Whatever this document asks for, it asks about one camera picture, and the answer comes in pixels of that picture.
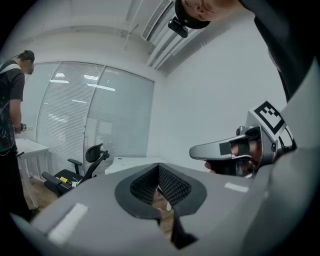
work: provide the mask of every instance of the wooden floor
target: wooden floor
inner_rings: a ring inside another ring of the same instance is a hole
[[[35,178],[29,179],[30,184],[32,186],[32,191],[34,195],[37,197],[37,201],[39,204],[40,212],[48,207],[51,203],[57,200],[57,196],[48,190],[42,181],[39,181]],[[31,201],[31,198],[25,188],[25,184],[22,181],[24,198],[30,209],[34,208],[34,205]],[[161,209],[162,211],[162,221],[160,225],[160,229],[164,232],[167,238],[171,237],[173,220],[174,220],[174,210],[167,211],[167,201],[160,195],[158,192],[154,195],[153,205],[154,208]]]

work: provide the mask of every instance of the window blinds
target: window blinds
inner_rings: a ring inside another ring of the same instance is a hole
[[[40,108],[36,142],[50,148],[53,175],[75,171],[69,158],[83,163],[84,133],[92,95],[102,65],[62,62],[47,87]]]
[[[100,143],[110,158],[94,172],[104,175],[114,157],[146,157],[154,83],[106,67],[88,112],[83,154]],[[84,162],[87,171],[91,164]]]
[[[59,64],[59,62],[36,64],[33,74],[26,75],[27,79],[24,85],[23,101],[21,103],[21,122],[33,127],[33,130],[27,130],[23,133],[25,138],[33,142],[36,140],[36,127],[41,104],[49,80],[54,75]]]

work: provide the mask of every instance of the black office chair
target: black office chair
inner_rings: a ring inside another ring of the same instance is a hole
[[[51,174],[47,173],[46,171],[42,174],[42,177],[46,179],[44,182],[44,186],[55,193],[58,197],[62,196],[63,194],[69,192],[73,187],[70,184],[70,182],[76,182],[78,181],[78,186],[85,182],[88,179],[92,178],[92,173],[95,171],[95,169],[98,167],[98,165],[110,157],[108,154],[108,151],[102,151],[100,150],[101,146],[103,144],[95,145],[90,147],[86,153],[85,153],[85,159],[91,164],[86,174],[81,176],[79,174],[79,166],[82,166],[82,163],[73,159],[68,159],[69,162],[74,164],[75,172],[70,170],[62,170],[59,171],[56,175],[52,176]],[[61,177],[64,177],[68,180],[68,183],[65,183],[60,180]]]

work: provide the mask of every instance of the man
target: man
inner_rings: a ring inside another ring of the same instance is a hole
[[[0,67],[0,197],[11,213],[30,220],[36,210],[29,210],[19,173],[15,133],[21,132],[21,102],[25,75],[33,71],[35,55],[31,50],[19,54]]]
[[[246,8],[255,14],[255,25],[268,46],[271,59],[278,69],[286,99],[289,101],[305,78],[315,50],[311,45],[314,40],[310,39],[312,22],[302,17],[300,5],[288,4],[285,0],[175,1],[177,18],[191,29],[203,29],[210,22],[221,19],[239,8]],[[251,141],[249,148],[252,159],[259,162],[261,149],[258,143]],[[237,146],[232,148],[234,155],[238,155],[238,151]],[[209,163],[205,166],[214,169]]]

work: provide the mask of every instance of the desk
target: desk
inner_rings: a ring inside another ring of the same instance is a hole
[[[35,207],[39,207],[37,198],[35,197],[34,193],[32,192],[32,188],[29,182],[29,178],[32,176],[31,172],[28,171],[28,159],[33,157],[41,157],[45,161],[45,167],[48,171],[48,161],[47,161],[47,152],[49,148],[47,146],[35,143],[29,139],[26,138],[17,138],[15,140],[16,147],[18,149],[18,153],[24,152],[21,156],[19,156],[20,160],[20,167],[21,167],[21,173],[23,177],[23,181],[26,187],[27,192],[29,193],[32,203]],[[37,169],[38,177],[33,176],[34,178],[41,180],[41,171],[39,170],[39,167]]]
[[[120,172],[132,167],[143,166],[154,163],[166,163],[159,157],[115,157],[113,163],[104,171],[105,175]],[[169,202],[166,204],[166,210],[171,210]]]

